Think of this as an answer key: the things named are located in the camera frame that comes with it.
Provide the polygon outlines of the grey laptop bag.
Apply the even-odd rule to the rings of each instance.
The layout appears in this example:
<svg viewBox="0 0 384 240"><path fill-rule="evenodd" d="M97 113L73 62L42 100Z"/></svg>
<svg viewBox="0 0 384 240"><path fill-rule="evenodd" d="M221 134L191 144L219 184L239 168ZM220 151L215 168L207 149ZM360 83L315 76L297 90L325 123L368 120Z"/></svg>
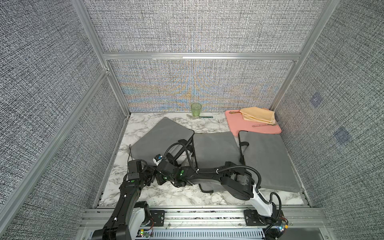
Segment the grey laptop bag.
<svg viewBox="0 0 384 240"><path fill-rule="evenodd" d="M248 200L252 194L251 175L241 162L241 151L233 134L195 134L193 141L196 180L201 191L226 190L237 199Z"/></svg>
<svg viewBox="0 0 384 240"><path fill-rule="evenodd" d="M154 166L153 158L165 155L168 147L177 142L188 146L193 139L194 131L169 118L160 120L147 134L132 146L131 155L134 160L144 160Z"/></svg>
<svg viewBox="0 0 384 240"><path fill-rule="evenodd" d="M240 131L238 138L241 162L260 173L261 188L292 193L301 191L288 152L279 134Z"/></svg>

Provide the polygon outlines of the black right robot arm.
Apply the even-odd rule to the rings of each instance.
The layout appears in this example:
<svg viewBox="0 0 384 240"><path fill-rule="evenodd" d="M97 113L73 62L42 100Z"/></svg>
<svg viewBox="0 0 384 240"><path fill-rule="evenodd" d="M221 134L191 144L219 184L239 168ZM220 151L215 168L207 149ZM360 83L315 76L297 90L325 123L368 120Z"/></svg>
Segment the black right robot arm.
<svg viewBox="0 0 384 240"><path fill-rule="evenodd" d="M276 206L272 198L277 193L270 193L266 200L260 192L261 176L252 167L235 165L226 162L224 166L210 169L195 169L193 167L177 167L166 160L156 163L157 171L174 187L181 188L189 185L207 184L219 185L234 198L248 201L262 218L262 223L272 225L283 218L282 203Z"/></svg>

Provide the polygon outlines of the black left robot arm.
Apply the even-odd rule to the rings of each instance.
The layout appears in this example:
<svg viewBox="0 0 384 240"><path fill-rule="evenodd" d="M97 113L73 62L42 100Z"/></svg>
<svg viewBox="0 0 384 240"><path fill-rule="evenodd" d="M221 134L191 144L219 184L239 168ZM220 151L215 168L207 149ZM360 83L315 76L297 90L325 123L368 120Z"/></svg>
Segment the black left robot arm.
<svg viewBox="0 0 384 240"><path fill-rule="evenodd" d="M153 178L153 169L143 160L128 162L128 173L120 185L118 203L102 229L96 230L93 240L133 240L138 229L146 219L146 211L139 209L134 212L135 205L143 188L149 185Z"/></svg>

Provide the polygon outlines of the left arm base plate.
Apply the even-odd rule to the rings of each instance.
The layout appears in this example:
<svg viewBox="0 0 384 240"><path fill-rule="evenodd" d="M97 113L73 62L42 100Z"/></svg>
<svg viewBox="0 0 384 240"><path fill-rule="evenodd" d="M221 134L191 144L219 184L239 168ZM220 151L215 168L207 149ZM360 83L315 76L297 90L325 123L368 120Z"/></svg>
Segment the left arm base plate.
<svg viewBox="0 0 384 240"><path fill-rule="evenodd" d="M165 213L164 210L150 210L150 223L149 227L163 227L165 221Z"/></svg>

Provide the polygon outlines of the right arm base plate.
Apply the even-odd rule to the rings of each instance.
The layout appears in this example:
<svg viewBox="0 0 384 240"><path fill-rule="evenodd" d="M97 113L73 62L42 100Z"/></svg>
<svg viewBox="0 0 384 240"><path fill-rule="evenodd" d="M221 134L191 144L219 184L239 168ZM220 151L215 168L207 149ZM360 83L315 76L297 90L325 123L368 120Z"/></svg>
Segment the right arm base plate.
<svg viewBox="0 0 384 240"><path fill-rule="evenodd" d="M256 210L246 209L243 211L244 219L246 226L255 227L255 226L266 226L264 220L258 214Z"/></svg>

